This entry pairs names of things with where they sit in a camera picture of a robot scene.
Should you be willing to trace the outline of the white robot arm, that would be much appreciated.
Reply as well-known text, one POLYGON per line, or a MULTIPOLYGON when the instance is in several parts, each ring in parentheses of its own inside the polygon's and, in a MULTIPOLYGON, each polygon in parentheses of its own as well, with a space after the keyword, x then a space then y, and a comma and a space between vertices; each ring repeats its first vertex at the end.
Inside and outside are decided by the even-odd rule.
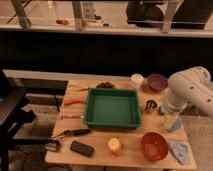
POLYGON ((208 87, 210 83, 210 72, 201 66, 172 74, 168 79, 168 91, 162 98, 161 111, 179 114, 190 102, 213 118, 213 90, 208 87))

